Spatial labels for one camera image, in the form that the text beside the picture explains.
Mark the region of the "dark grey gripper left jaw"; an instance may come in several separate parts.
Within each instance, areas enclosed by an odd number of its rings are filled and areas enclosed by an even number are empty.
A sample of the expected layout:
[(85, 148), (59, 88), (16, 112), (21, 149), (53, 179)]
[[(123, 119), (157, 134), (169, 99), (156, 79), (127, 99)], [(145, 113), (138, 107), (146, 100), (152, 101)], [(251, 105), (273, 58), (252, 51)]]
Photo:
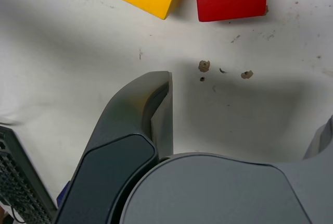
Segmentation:
[(105, 107), (54, 223), (118, 223), (135, 184), (173, 151), (172, 74), (149, 72)]

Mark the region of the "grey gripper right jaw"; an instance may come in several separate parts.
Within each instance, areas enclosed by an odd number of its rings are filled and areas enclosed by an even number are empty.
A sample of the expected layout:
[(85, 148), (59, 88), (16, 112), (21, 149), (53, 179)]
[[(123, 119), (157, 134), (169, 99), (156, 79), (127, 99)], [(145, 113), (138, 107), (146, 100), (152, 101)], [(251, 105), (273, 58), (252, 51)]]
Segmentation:
[(139, 180), (120, 223), (332, 223), (331, 120), (314, 149), (294, 163), (172, 156)]

